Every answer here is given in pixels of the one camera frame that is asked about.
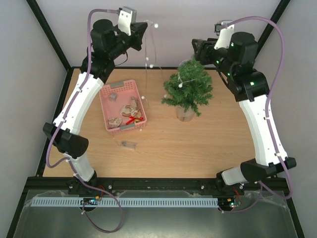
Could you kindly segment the pink perforated plastic basket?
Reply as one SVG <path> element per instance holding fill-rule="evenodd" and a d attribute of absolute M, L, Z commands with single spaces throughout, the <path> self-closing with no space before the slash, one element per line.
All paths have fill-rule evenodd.
<path fill-rule="evenodd" d="M 117 94 L 117 100 L 115 102 L 112 102 L 108 99 L 110 93 Z M 146 126 L 147 117 L 135 80 L 130 79 L 121 82 L 106 84 L 102 87 L 99 94 L 106 130 L 110 134 L 118 134 L 121 132 L 127 132 L 129 130 L 141 129 Z M 130 118 L 122 116 L 120 114 L 120 110 L 123 106 L 130 105 L 131 97 L 138 98 L 143 121 L 126 125 L 126 122 L 129 121 Z M 109 129 L 107 122 L 109 118 L 122 118 L 121 126 L 118 128 Z"/>

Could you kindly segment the small green christmas tree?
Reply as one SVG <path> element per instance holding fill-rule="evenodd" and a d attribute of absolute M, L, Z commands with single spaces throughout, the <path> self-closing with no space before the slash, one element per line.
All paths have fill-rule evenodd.
<path fill-rule="evenodd" d="M 161 103 L 181 107 L 185 112 L 192 110 L 201 116 L 201 106 L 209 105 L 213 98 L 212 78 L 205 67 L 194 57 L 181 62 L 177 72 L 163 83 L 166 96 Z"/>

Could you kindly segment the beige fabric bow ornament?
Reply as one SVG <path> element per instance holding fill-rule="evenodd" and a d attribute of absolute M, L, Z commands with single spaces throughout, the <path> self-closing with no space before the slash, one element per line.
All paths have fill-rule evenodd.
<path fill-rule="evenodd" d="M 139 110 L 139 109 L 140 109 L 140 103 L 139 103 L 138 98 L 136 98 L 136 97 L 131 97 L 130 106 L 131 106 L 133 109 L 135 109 L 135 110 Z"/>

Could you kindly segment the clear battery box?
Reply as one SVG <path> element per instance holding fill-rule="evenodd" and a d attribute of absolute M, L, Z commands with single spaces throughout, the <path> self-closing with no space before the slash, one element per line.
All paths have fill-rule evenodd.
<path fill-rule="evenodd" d="M 131 142 L 131 141 L 126 141 L 126 140 L 122 140 L 120 143 L 121 147 L 130 149 L 130 150 L 136 150 L 137 147 L 137 143 L 136 142 Z"/>

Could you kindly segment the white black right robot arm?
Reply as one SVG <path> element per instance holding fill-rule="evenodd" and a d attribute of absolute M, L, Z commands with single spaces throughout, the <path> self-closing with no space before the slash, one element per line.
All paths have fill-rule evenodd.
<path fill-rule="evenodd" d="M 269 86 L 263 73 L 253 68 L 258 44 L 251 33 L 236 32 L 223 47 L 220 38 L 193 39 L 194 56 L 202 65 L 213 64 L 243 111 L 255 148 L 255 158 L 217 174 L 216 189 L 227 194 L 233 185 L 257 182 L 296 167 L 280 142 L 267 103 Z"/>

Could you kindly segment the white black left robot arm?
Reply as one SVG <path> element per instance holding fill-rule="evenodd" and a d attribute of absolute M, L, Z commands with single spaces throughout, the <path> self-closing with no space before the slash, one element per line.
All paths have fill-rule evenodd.
<path fill-rule="evenodd" d="M 43 126 L 49 139 L 46 152 L 48 168 L 66 161 L 78 179 L 89 182 L 95 176 L 87 155 L 89 140 L 79 134 L 83 119 L 114 70 L 115 59 L 130 48 L 141 50 L 147 27 L 146 22 L 136 22 L 124 31 L 107 19 L 88 23 L 87 56 L 80 68 L 78 84 L 60 114 L 52 123 Z"/>

